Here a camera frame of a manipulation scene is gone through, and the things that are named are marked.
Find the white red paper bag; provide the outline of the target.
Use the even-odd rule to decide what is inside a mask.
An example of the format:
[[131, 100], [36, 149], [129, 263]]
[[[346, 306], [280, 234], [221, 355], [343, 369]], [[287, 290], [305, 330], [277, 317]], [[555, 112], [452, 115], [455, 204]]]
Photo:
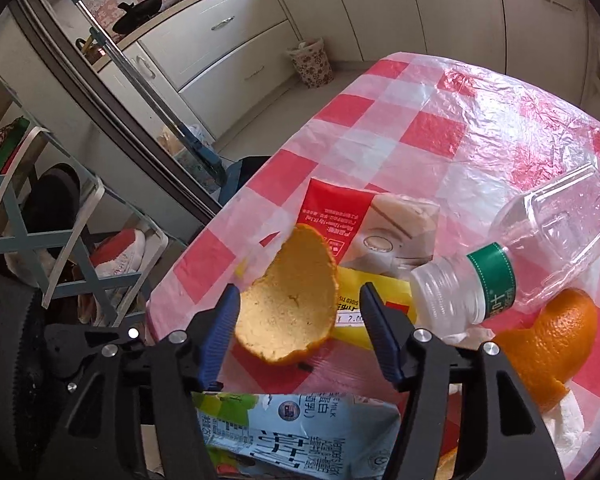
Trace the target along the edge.
[[326, 240], [343, 268], [400, 278], [434, 256], [440, 206], [312, 179], [297, 222]]

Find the blue white milk carton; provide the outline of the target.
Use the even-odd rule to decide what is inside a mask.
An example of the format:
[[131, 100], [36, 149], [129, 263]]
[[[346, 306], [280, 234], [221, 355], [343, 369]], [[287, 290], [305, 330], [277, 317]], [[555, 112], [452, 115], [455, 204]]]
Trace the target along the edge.
[[345, 393], [194, 393], [218, 476], [379, 479], [398, 435], [398, 408]]

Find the small orange peel piece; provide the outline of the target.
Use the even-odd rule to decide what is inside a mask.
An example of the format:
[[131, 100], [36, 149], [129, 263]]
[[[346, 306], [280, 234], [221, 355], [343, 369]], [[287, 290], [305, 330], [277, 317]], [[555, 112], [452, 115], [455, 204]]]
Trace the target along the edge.
[[457, 456], [457, 448], [443, 455], [438, 463], [434, 480], [451, 480], [454, 476], [454, 468]]

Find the yellow snack wrapper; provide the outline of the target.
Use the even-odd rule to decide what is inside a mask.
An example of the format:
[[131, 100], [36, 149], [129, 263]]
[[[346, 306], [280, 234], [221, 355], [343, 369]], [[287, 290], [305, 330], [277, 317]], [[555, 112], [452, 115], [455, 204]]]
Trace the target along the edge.
[[398, 278], [335, 266], [304, 272], [273, 266], [240, 295], [238, 342], [270, 364], [307, 356], [327, 339], [373, 349], [389, 323], [411, 324], [410, 285]]

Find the curved orange peel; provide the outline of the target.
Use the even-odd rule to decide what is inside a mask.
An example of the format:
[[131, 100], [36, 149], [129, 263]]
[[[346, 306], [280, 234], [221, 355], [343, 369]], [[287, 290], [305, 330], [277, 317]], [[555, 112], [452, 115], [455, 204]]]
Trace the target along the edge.
[[297, 224], [260, 278], [240, 294], [235, 338], [270, 365], [296, 364], [335, 327], [337, 265], [316, 229]]

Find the large orange peel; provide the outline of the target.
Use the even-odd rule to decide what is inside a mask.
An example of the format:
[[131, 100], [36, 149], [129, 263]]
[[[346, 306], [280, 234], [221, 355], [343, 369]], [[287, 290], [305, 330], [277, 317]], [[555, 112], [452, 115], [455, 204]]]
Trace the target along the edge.
[[591, 355], [597, 334], [597, 307], [588, 294], [568, 288], [541, 310], [528, 328], [503, 330], [494, 342], [546, 413], [568, 393], [567, 382]]

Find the clear plastic water bottle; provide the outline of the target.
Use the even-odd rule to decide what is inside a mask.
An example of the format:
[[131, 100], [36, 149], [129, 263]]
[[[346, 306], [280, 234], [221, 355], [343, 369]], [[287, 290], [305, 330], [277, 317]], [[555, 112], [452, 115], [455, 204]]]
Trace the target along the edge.
[[600, 170], [588, 164], [514, 197], [486, 240], [408, 278], [417, 321], [439, 337], [510, 308], [530, 312], [600, 258]]

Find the red white checkered tablecloth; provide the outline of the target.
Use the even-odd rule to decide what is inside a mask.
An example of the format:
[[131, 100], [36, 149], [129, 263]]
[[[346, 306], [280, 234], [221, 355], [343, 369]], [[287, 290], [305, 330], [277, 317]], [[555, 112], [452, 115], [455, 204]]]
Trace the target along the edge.
[[[150, 296], [162, 339], [213, 307], [249, 253], [296, 222], [312, 178], [442, 205], [436, 255], [478, 245], [514, 196], [590, 162], [600, 122], [531, 84], [447, 58], [393, 53], [306, 122], [194, 239]], [[600, 258], [583, 285], [598, 307], [592, 354], [569, 387], [590, 435], [566, 468], [584, 478], [600, 448]], [[267, 366], [243, 348], [224, 361], [224, 390], [400, 396], [372, 350], [331, 339], [309, 365]]]

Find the floral small waste basket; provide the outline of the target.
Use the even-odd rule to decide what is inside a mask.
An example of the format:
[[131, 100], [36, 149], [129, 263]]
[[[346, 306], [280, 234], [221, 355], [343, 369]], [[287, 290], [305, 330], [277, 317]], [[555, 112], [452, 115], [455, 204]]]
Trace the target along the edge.
[[302, 41], [287, 49], [286, 55], [308, 88], [320, 88], [334, 80], [323, 38]]

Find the black wok on stove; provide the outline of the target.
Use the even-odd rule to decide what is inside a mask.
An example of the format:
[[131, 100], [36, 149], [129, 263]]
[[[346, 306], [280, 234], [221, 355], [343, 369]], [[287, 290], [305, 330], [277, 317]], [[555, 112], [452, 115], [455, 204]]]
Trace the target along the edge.
[[124, 12], [113, 25], [112, 30], [122, 36], [129, 35], [156, 16], [162, 7], [162, 0], [143, 0], [140, 3], [119, 3]]

